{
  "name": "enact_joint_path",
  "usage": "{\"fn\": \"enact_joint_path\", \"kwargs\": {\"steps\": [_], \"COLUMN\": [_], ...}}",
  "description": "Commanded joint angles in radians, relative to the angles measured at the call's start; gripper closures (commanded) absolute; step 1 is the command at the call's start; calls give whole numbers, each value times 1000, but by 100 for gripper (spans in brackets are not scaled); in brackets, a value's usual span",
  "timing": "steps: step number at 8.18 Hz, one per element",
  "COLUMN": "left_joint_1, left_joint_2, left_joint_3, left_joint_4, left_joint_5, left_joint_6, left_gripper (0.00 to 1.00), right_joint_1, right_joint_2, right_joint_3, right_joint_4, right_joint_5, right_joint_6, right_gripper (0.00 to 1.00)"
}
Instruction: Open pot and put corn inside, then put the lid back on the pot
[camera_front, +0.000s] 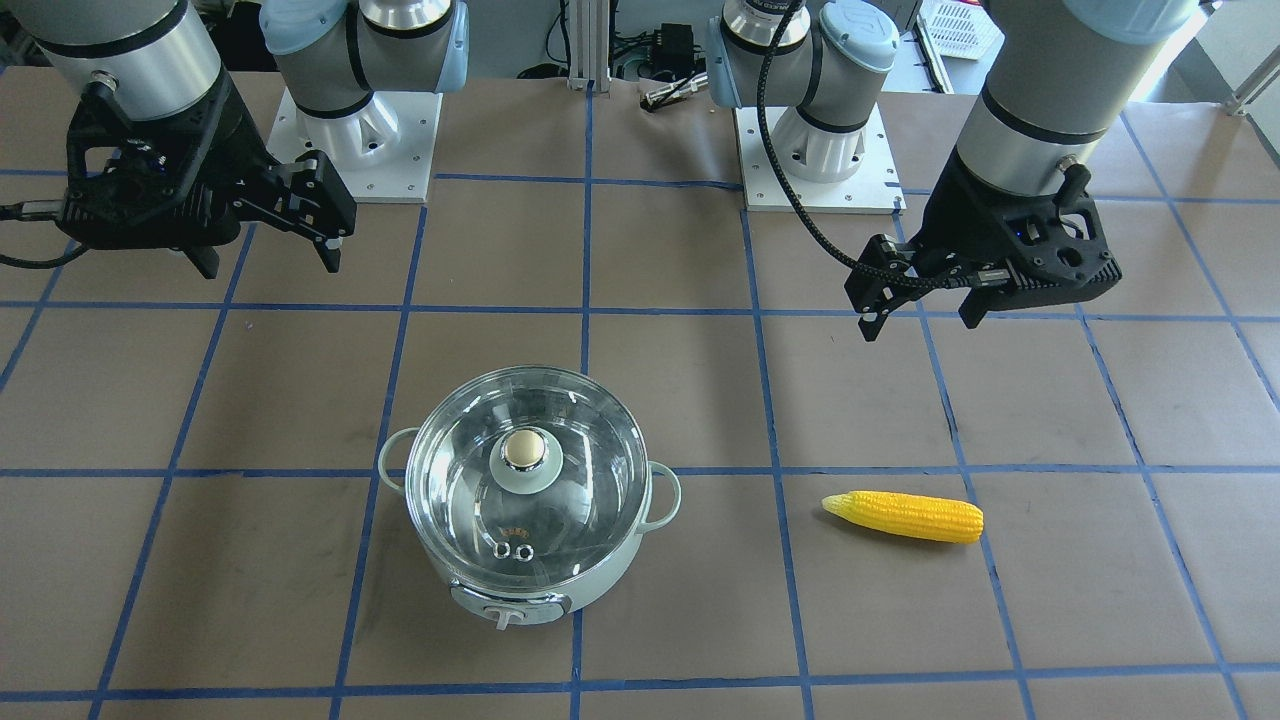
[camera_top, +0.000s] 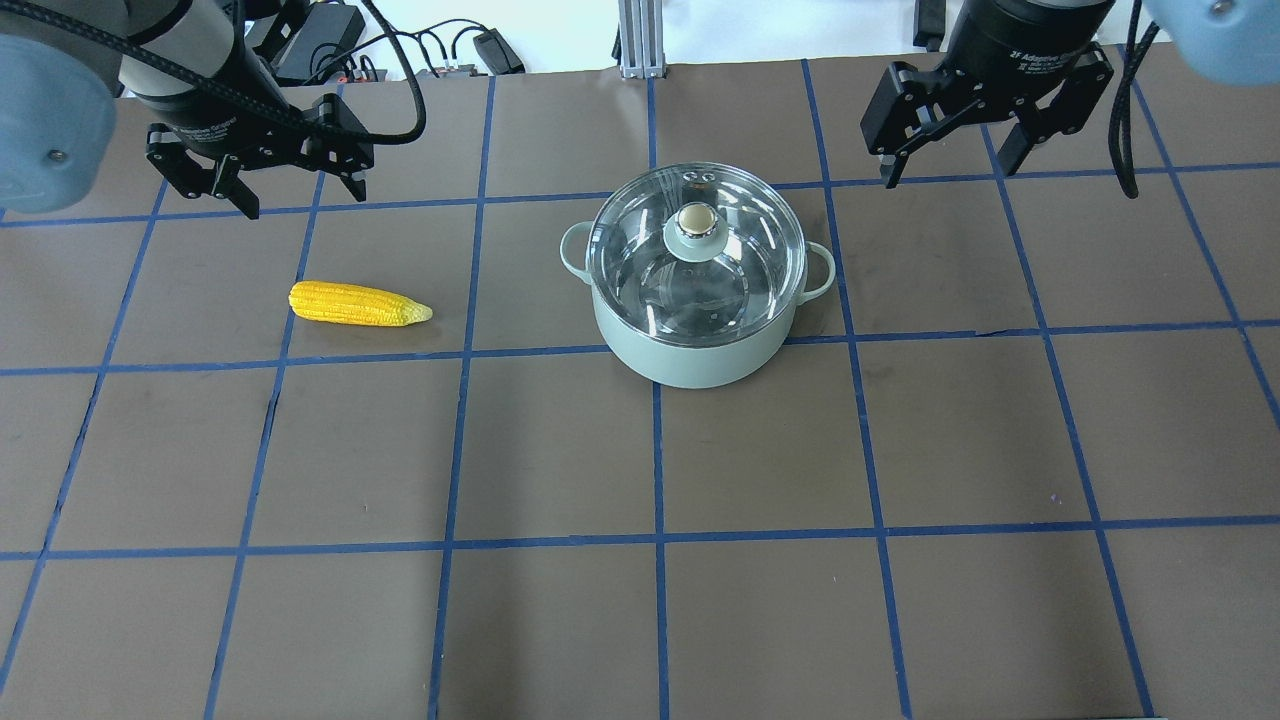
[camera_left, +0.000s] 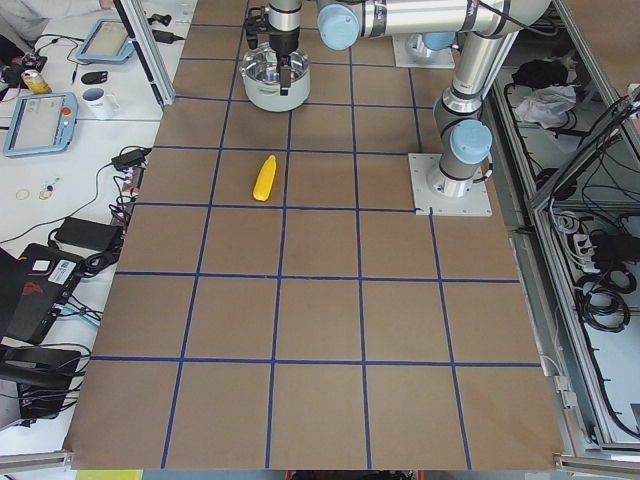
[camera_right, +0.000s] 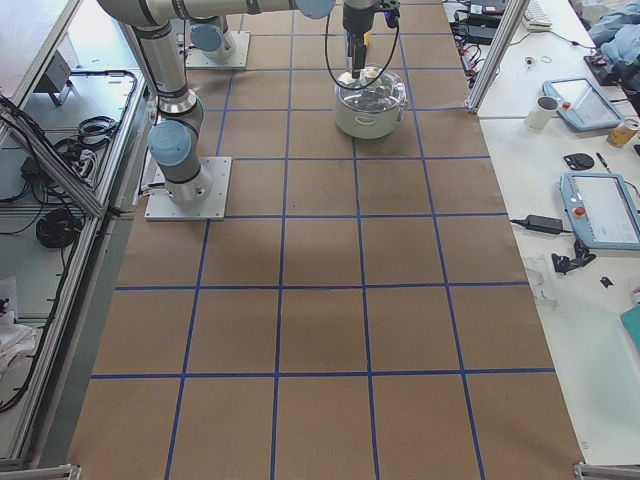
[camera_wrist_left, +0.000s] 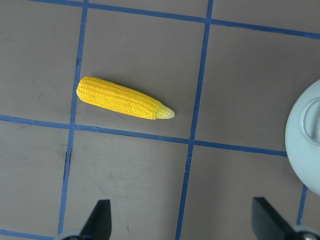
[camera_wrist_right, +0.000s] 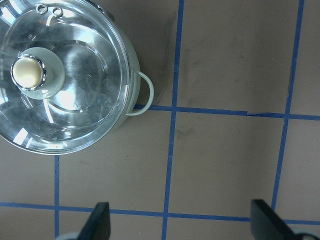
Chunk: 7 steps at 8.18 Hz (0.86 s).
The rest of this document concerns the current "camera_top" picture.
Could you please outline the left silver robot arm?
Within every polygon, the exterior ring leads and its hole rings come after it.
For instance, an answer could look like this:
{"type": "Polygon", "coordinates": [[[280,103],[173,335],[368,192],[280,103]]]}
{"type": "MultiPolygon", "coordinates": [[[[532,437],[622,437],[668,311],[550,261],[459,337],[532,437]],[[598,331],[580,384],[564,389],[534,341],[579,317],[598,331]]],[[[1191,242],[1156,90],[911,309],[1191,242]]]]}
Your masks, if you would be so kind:
{"type": "Polygon", "coordinates": [[[298,122],[289,127],[238,108],[82,33],[3,12],[1,202],[45,214],[82,201],[99,178],[116,126],[116,94],[131,91],[156,119],[145,156],[180,196],[210,196],[247,218],[259,196],[251,170],[298,167],[335,176],[357,201],[372,145],[347,138],[362,123],[334,94],[308,109],[276,81],[276,58],[308,20],[330,10],[311,1],[38,1],[184,67],[298,122]]]}

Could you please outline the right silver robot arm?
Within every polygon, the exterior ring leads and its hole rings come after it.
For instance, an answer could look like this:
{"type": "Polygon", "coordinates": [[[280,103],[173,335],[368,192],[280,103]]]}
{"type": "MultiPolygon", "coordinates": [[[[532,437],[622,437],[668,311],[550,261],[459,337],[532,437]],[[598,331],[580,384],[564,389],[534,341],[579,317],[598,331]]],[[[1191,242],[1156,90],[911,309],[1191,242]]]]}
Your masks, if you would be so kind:
{"type": "Polygon", "coordinates": [[[860,119],[867,150],[879,158],[883,186],[893,188],[923,146],[964,126],[1006,119],[1015,126],[997,160],[1005,176],[1014,176],[1033,149],[1056,135],[1080,131],[1116,79],[1108,156],[1123,193],[1135,199],[1133,85],[1161,32],[1211,81],[1277,82],[1275,1],[1135,1],[1120,67],[1096,40],[1112,6],[1110,1],[965,1],[941,63],[923,70],[892,61],[860,119]]]}

